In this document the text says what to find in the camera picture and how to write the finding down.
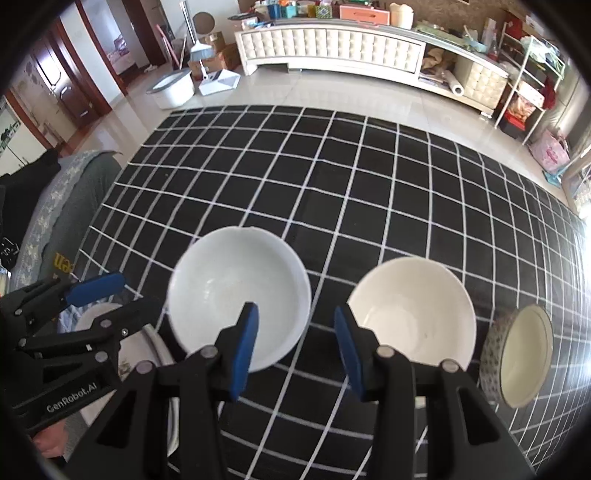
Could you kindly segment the person's left hand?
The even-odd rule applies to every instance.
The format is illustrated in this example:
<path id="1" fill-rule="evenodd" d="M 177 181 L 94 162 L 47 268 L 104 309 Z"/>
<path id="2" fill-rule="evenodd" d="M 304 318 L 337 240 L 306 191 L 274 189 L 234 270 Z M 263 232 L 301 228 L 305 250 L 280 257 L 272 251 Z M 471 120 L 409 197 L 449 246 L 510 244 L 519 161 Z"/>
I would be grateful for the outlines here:
<path id="1" fill-rule="evenodd" d="M 56 458 L 64 454 L 68 432 L 64 422 L 55 423 L 37 433 L 32 442 L 45 458 Z"/>

